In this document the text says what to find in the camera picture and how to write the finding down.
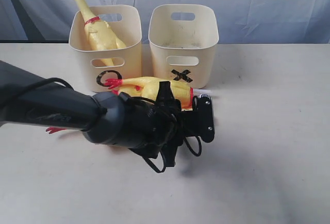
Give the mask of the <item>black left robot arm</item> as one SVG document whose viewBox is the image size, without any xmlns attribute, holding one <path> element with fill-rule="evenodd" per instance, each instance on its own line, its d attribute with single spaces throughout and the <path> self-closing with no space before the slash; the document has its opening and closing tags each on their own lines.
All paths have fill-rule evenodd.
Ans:
<svg viewBox="0 0 330 224">
<path fill-rule="evenodd" d="M 49 133 L 79 130 L 91 143 L 130 149 L 153 169 L 158 156 L 165 168 L 173 167 L 178 147 L 189 137 L 213 141 L 212 100 L 191 93 L 184 102 L 176 84 L 164 79 L 155 86 L 151 97 L 123 91 L 89 96 L 60 78 L 1 62 L 1 124 L 45 126 Z"/>
</svg>

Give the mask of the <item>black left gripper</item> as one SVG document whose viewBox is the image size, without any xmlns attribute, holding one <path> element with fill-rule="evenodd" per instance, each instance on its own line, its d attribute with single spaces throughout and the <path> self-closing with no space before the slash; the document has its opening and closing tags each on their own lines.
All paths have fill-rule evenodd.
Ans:
<svg viewBox="0 0 330 224">
<path fill-rule="evenodd" d="M 140 97 L 134 97 L 138 103 L 150 103 L 148 116 L 152 118 L 153 138 L 149 145 L 141 149 L 134 149 L 134 152 L 141 155 L 145 162 L 151 167 L 156 165 L 151 159 L 156 159 L 158 154 L 163 160 L 163 167 L 174 167 L 177 148 L 185 144 L 189 151 L 196 157 L 199 153 L 194 151 L 187 141 L 189 127 L 187 114 L 194 111 L 197 114 L 199 136 L 210 143 L 214 140 L 214 115 L 211 96 L 200 94 L 192 96 L 190 88 L 177 87 L 170 81 L 160 81 L 152 84 L 157 91 L 156 96 L 151 96 L 152 91 Z"/>
</svg>

